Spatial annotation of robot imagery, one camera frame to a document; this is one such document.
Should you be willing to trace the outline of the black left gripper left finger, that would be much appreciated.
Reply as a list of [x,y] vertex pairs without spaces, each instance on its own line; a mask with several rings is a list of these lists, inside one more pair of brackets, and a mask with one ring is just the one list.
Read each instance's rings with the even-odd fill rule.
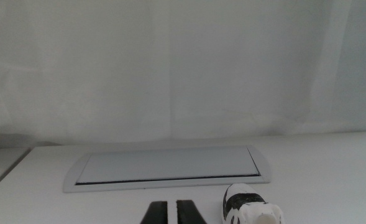
[[167,201],[151,202],[140,224],[168,224]]

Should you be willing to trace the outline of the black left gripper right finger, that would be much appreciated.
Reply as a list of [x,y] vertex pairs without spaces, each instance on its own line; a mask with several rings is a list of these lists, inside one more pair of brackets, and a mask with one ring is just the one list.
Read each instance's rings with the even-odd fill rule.
[[176,207],[178,224],[206,224],[194,201],[177,200]]

